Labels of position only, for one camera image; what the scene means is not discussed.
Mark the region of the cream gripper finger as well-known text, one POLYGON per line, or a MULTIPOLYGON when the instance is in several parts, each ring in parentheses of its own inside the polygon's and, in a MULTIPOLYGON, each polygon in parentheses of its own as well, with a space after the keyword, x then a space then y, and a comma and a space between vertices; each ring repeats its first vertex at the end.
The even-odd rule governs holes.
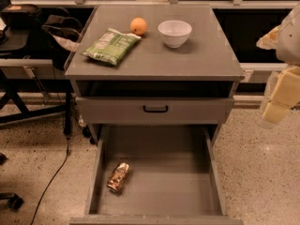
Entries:
POLYGON ((264 50, 273 50, 278 45, 278 27, 274 27, 264 36, 260 37, 256 46, 264 50))
POLYGON ((274 128, 300 102, 300 67, 288 66, 272 72, 260 107, 258 125, 274 128))

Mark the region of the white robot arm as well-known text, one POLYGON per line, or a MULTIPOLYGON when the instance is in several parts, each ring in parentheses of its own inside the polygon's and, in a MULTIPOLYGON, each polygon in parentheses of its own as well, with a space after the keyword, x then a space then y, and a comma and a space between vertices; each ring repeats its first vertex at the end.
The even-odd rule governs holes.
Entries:
POLYGON ((261 37, 256 46, 274 49, 277 59, 287 64, 279 73, 270 75, 261 104, 258 124, 262 128, 274 128, 300 102, 300 5, 261 37))

